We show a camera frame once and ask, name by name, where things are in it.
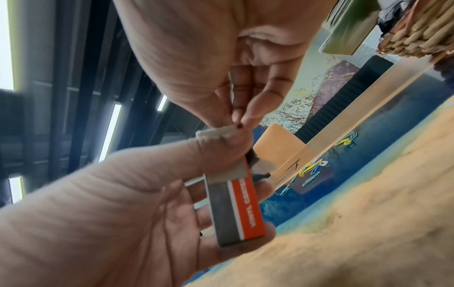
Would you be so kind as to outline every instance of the fingernail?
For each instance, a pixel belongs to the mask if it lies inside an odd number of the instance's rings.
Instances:
[[[243,129],[241,130],[236,130],[235,132],[229,133],[224,136],[224,139],[227,141],[227,143],[231,146],[237,146],[241,143],[243,143],[247,137]]]

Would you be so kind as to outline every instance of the eraser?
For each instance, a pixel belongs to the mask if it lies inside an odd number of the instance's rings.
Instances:
[[[197,137],[218,137],[233,132],[236,126],[204,130]],[[255,155],[247,158],[256,164]],[[219,247],[228,247],[266,235],[263,216],[246,156],[228,170],[205,175],[211,219]]]

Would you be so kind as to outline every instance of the ceiling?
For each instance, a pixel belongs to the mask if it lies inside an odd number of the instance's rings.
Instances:
[[[21,175],[32,192],[96,162],[115,103],[122,109],[110,152],[205,127],[172,103],[157,111],[162,95],[110,0],[9,0],[9,12],[15,92],[0,91],[2,180]]]

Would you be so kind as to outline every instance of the vinyl eraser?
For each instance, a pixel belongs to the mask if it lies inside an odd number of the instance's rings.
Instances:
[[[231,132],[235,126],[223,128]],[[220,136],[219,129],[198,137]],[[219,247],[228,247],[266,235],[248,160],[243,157],[228,170],[206,174],[205,187]]]

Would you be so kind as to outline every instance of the ceiling light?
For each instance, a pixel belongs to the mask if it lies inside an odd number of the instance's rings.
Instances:
[[[0,0],[0,89],[14,90],[8,0]]]
[[[18,203],[24,197],[22,190],[22,177],[9,178],[9,192],[11,193],[11,202]]]
[[[162,109],[164,108],[164,105],[166,104],[166,102],[167,102],[167,96],[166,95],[162,95],[161,103],[159,104],[159,107],[157,108],[158,112],[162,111]]]
[[[105,133],[103,149],[101,150],[101,155],[99,156],[99,161],[102,162],[105,157],[107,156],[107,152],[109,151],[110,142],[112,141],[112,136],[114,135],[115,126],[117,125],[118,116],[120,115],[120,110],[122,109],[121,104],[116,104],[113,107],[112,117],[110,118],[109,127],[107,128],[107,132]]]

